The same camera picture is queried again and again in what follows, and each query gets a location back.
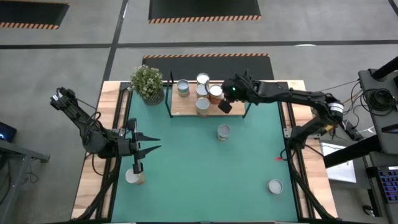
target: wire bundle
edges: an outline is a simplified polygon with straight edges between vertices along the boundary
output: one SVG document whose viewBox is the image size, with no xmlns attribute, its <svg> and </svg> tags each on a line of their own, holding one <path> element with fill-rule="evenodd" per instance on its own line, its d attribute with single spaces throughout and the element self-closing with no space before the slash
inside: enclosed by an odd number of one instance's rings
<svg viewBox="0 0 398 224">
<path fill-rule="evenodd" d="M 393 97 L 391 92 L 385 88 L 366 90 L 362 93 L 359 100 L 361 102 L 361 106 L 366 111 L 376 116 L 389 115 L 397 106 L 396 99 Z"/>
</svg>

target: wooden board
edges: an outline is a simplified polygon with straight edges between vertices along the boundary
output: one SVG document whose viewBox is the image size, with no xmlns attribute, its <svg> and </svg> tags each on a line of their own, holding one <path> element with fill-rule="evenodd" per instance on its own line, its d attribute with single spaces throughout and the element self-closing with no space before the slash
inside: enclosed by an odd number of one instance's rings
<svg viewBox="0 0 398 224">
<path fill-rule="evenodd" d="M 302 80 L 268 80 L 267 82 L 287 82 L 290 88 L 294 88 L 296 90 L 305 90 L 304 81 Z M 118 100 L 119 85 L 120 82 L 104 82 L 103 89 L 101 91 L 98 111 L 102 113 L 102 117 L 100 120 L 106 128 L 111 128 L 112 126 L 116 101 Z M 121 114 L 124 113 L 125 106 L 126 100 L 124 99 Z M 311 109 L 308 106 L 292 106 L 295 115 L 296 125 L 303 125 L 313 118 Z M 287 107 L 285 103 L 283 104 L 283 107 L 286 125 L 290 127 L 290 120 L 287 114 Z M 320 152 L 320 145 L 318 140 L 309 139 L 307 140 L 307 144 Z M 316 196 L 322 206 L 331 215 L 337 217 L 337 211 L 333 196 L 331 194 L 330 184 L 328 176 L 326 174 L 325 164 L 323 163 L 323 158 L 308 148 L 303 149 L 302 154 L 310 190 L 313 192 L 314 196 Z M 98 170 L 103 170 L 103 164 L 104 160 L 98 159 L 96 157 L 95 166 Z M 298 170 L 299 167 L 297 165 L 297 160 L 295 160 L 295 164 Z M 91 168 L 91 160 L 86 160 L 83 166 L 75 204 L 73 206 L 72 218 L 76 218 L 80 214 L 82 214 L 86 207 L 92 202 L 95 195 L 100 189 L 101 180 L 102 177 L 96 175 L 93 172 L 93 169 Z M 106 215 L 106 212 L 108 211 L 107 208 L 109 207 L 109 192 L 107 193 L 107 196 L 108 197 L 106 198 L 104 203 L 104 215 Z M 308 217 L 307 205 L 302 190 L 299 190 L 299 197 L 303 208 L 303 217 Z"/>
<path fill-rule="evenodd" d="M 187 97 L 178 95 L 177 84 L 173 85 L 171 112 L 173 116 L 197 116 L 197 84 L 196 81 L 189 81 L 190 94 Z M 210 104 L 208 116 L 243 116 L 245 112 L 244 103 L 231 103 L 232 110 L 226 114 L 222 112 L 218 105 Z"/>
</svg>

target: silver can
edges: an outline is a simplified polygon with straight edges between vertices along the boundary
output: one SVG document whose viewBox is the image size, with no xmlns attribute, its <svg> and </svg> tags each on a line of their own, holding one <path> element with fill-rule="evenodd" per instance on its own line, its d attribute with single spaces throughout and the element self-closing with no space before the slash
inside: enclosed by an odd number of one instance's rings
<svg viewBox="0 0 398 224">
<path fill-rule="evenodd" d="M 209 98 L 208 89 L 203 84 L 198 84 L 197 86 L 197 98 L 206 97 Z"/>
<path fill-rule="evenodd" d="M 220 141 L 227 141 L 231 130 L 228 125 L 222 124 L 217 128 L 217 139 Z"/>
<path fill-rule="evenodd" d="M 189 96 L 189 82 L 187 80 L 179 80 L 177 82 L 178 94 L 181 97 Z"/>
<path fill-rule="evenodd" d="M 201 97 L 197 99 L 197 114 L 202 118 L 206 117 L 209 114 L 209 106 L 210 102 L 208 98 Z"/>
<path fill-rule="evenodd" d="M 209 87 L 210 76 L 207 73 L 200 73 L 197 75 L 197 84 L 206 85 Z"/>
<path fill-rule="evenodd" d="M 210 87 L 210 103 L 217 105 L 223 97 L 223 89 L 220 85 Z"/>
</svg>

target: cylindrical container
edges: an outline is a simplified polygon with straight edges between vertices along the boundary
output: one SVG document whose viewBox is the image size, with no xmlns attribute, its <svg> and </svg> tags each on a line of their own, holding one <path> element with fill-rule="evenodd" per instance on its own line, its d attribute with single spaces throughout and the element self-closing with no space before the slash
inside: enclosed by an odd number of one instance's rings
<svg viewBox="0 0 398 224">
<path fill-rule="evenodd" d="M 210 87 L 210 103 L 217 105 L 223 96 L 223 90 L 220 85 L 213 85 Z"/>
<path fill-rule="evenodd" d="M 201 97 L 197 99 L 197 114 L 201 117 L 205 117 L 209 114 L 210 102 L 208 98 Z"/>
<path fill-rule="evenodd" d="M 204 84 L 198 84 L 197 86 L 197 98 L 206 97 L 209 98 L 206 87 Z"/>
<path fill-rule="evenodd" d="M 271 180 L 268 183 L 268 190 L 273 194 L 280 194 L 284 189 L 284 186 L 279 180 Z"/>
<path fill-rule="evenodd" d="M 126 172 L 126 181 L 130 184 L 143 184 L 145 182 L 145 175 L 143 172 L 140 174 L 135 174 L 133 169 L 129 169 Z"/>
<path fill-rule="evenodd" d="M 189 82 L 187 80 L 179 80 L 177 82 L 178 94 L 181 97 L 189 96 Z"/>
<path fill-rule="evenodd" d="M 220 141 L 227 141 L 228 136 L 231 130 L 229 129 L 228 125 L 222 124 L 217 128 L 217 138 Z"/>
<path fill-rule="evenodd" d="M 210 76 L 207 73 L 199 73 L 199 75 L 197 75 L 197 84 L 202 84 L 202 85 L 206 85 L 207 87 L 209 87 L 209 82 L 210 82 Z"/>
</svg>

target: green table surface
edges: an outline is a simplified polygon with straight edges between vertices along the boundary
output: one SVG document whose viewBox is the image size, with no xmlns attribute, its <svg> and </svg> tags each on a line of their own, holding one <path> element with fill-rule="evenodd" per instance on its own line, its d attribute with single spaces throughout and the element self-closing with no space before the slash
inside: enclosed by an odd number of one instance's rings
<svg viewBox="0 0 398 224">
<path fill-rule="evenodd" d="M 276 161 L 284 148 L 276 103 L 252 106 L 241 116 L 175 116 L 164 102 L 147 106 L 134 93 L 129 118 L 137 130 L 161 144 L 142 160 L 146 181 L 130 184 L 125 173 L 132 157 L 123 157 L 112 222 L 265 222 L 297 221 L 289 168 Z M 216 138 L 227 124 L 226 142 Z M 279 195 L 267 189 L 280 180 Z"/>
</svg>

